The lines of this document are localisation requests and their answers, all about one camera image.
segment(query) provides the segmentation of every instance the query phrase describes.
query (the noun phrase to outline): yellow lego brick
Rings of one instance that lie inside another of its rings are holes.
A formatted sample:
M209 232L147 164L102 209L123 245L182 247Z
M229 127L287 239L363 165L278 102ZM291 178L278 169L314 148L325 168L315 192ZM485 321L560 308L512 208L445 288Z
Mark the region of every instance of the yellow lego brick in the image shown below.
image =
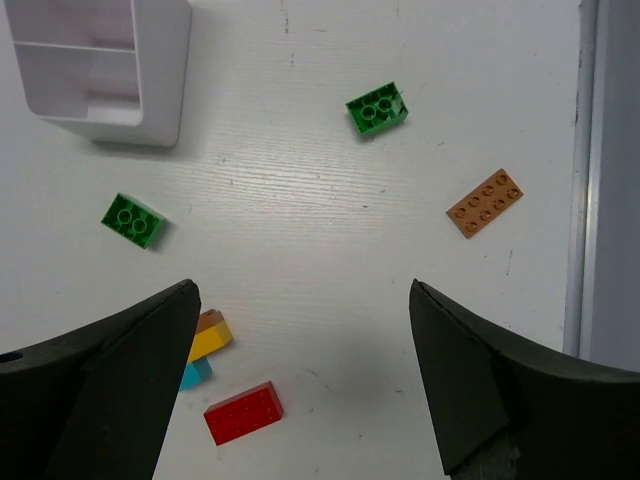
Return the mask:
M222 313L217 310L204 312L198 320L196 336L193 339L187 363L215 352L231 340L233 340L233 335L231 335L231 330L229 330Z

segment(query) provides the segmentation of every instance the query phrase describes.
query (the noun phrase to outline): lego stud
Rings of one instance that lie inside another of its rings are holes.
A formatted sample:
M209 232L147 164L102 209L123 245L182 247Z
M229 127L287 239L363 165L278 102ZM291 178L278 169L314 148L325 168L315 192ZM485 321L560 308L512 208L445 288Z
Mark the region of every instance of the lego stud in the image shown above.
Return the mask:
M121 225L128 225L131 221L131 218L133 218L133 215L131 215L131 212L129 210L120 210L118 212L117 218L118 223L120 223Z
M389 112L391 110L391 100L387 97L382 98L378 102L378 110L380 110L382 113Z
M131 228L135 233L144 233L147 230L147 222L141 218L136 218L131 225Z
M371 105L367 105L362 109L360 115L362 115L362 118L365 120L373 120L376 118L376 110Z

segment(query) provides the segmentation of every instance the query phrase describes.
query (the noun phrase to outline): scratch mark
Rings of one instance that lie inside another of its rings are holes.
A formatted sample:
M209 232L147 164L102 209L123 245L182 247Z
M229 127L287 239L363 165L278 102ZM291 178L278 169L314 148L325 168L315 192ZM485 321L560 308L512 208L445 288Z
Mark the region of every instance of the scratch mark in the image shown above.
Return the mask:
M507 260L507 277L509 276L509 271L511 270L511 257L513 257L513 248L509 252L509 260Z

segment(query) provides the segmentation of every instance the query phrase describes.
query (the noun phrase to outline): red lego brick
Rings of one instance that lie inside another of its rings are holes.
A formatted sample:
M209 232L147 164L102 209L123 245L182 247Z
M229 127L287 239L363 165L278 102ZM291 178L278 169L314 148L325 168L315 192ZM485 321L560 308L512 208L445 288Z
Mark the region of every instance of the red lego brick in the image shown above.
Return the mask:
M273 383L267 382L212 405L204 419L216 445L222 445L277 422L283 414Z

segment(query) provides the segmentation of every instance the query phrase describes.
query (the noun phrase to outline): brown lego plate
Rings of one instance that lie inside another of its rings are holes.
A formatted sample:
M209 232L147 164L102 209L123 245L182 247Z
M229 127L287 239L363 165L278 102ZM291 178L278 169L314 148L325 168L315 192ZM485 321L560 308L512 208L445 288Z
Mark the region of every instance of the brown lego plate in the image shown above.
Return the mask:
M447 210L447 215L465 237L471 238L522 195L522 190L501 168Z

